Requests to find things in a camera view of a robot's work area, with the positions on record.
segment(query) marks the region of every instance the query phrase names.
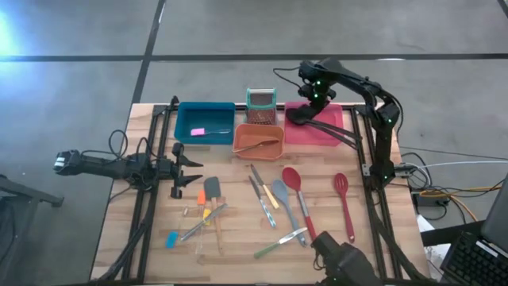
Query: keyboard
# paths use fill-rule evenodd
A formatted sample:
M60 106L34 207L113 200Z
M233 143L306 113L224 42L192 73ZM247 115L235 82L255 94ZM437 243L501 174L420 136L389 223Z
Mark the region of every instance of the keyboard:
M508 259L472 234L452 244L441 269L464 285L508 286Z

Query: white cable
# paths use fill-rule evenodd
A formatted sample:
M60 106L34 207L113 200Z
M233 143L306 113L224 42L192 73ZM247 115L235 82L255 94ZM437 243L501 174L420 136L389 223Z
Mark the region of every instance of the white cable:
M446 163L430 164L430 165L418 166L418 167L419 167L419 168L429 168L429 167L445 166L445 165L451 165L451 164L508 164L508 160L506 160L506 161L463 161L463 162L446 162Z
M413 164L413 163L407 163L407 162L404 162L403 164L408 164L410 166L418 168L418 170L420 170L423 173L423 175L425 175L425 178L427 178L427 184L430 185L430 176L429 176L429 174L427 174L427 172L424 170L423 167L420 167L420 166Z

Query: wooden tabletop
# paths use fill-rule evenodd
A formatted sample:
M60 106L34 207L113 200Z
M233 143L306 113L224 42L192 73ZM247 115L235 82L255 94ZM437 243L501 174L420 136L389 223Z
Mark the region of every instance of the wooden tabletop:
M127 154L135 153L140 138L148 136L152 108L153 104L133 105L126 130L129 138ZM237 114L236 124L243 122L243 114L243 112ZM279 113L280 125L283 124L283 119L283 114ZM344 112L343 119L344 128L352 130L350 113ZM361 118L359 120L364 138L363 145L367 148L364 124ZM166 154L170 158L171 147L176 142L173 136L175 123L176 112L171 116L171 129L166 142ZM156 134L154 152L158 148L160 126ZM274 210L261 189L263 199L277 222L277 227L271 228L248 180L248 176L252 175L249 167L251 163L256 166L269 188L273 180L281 179L283 168L295 168L302 176L302 192L316 232L319 234L326 230L339 243L347 242L348 237L342 203L333 188L332 179L338 172L344 173L349 182L347 200L356 235L353 245L361 249L375 267L375 254L358 157L356 151L347 145L340 144L337 147L285 145L285 153L275 162L240 160L231 152L230 145L185 145L184 154L190 160L204 164L202 168L185 167L185 175L202 174L203 177L182 188L182 199L170 198L172 181L161 182L148 254L146 283L313 284L325 277L324 271L318 272L313 269L314 250L309 246L301 247L297 239L281 245L259 260L254 259L253 254L256 251L276 242L292 229L283 207ZM370 156L366 149L365 154L369 162ZM395 138L392 142L391 159L396 164L401 162ZM229 205L220 215L225 255L221 256L217 250L213 223L203 231L201 255L195 254L199 235L191 237L186 242L178 242L174 249L167 249L165 243L171 230L177 230L180 226L180 234L184 234L199 222L196 204L198 191L203 189L204 179L211 176L217 176L221 183L219 202ZM400 179L393 182L406 183ZM128 187L126 182L116 181L111 195L126 187ZM428 276L429 269L408 189L389 185L386 187L386 194L397 243L418 270ZM124 248L129 236L135 199L136 191L127 191L109 205L91 278L101 276ZM299 225L306 226L296 193L291 189L289 203ZM181 219L185 206L189 207L189 212ZM305 232L305 235L306 240L310 242L309 233ZM383 248L385 262L388 269L391 269L387 248L385 245ZM139 256L139 249L140 246L134 255L133 276L137 272L136 257Z

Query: blue plastic tray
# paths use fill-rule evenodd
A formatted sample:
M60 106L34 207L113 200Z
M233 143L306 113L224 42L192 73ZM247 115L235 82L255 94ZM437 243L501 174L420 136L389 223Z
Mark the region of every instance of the blue plastic tray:
M176 119L175 138L183 144L231 145L235 126L235 104L232 102L181 102ZM191 130L230 129L227 134L191 136Z

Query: green handle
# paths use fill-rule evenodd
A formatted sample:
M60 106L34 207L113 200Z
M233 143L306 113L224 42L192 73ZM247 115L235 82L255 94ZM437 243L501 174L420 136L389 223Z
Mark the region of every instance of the green handle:
M279 245L280 245L280 244L279 244L278 242L276 242L276 243L274 243L274 244L272 244L272 245L268 246L267 248L262 249L262 250L260 250L260 251L258 251L258 252L256 252L256 253L254 253L254 258L255 258L255 259L259 259L259 258L261 258L264 254L269 253L269 252L270 252L270 251L272 251L273 249L276 249L276 248L277 248L277 246L279 246Z

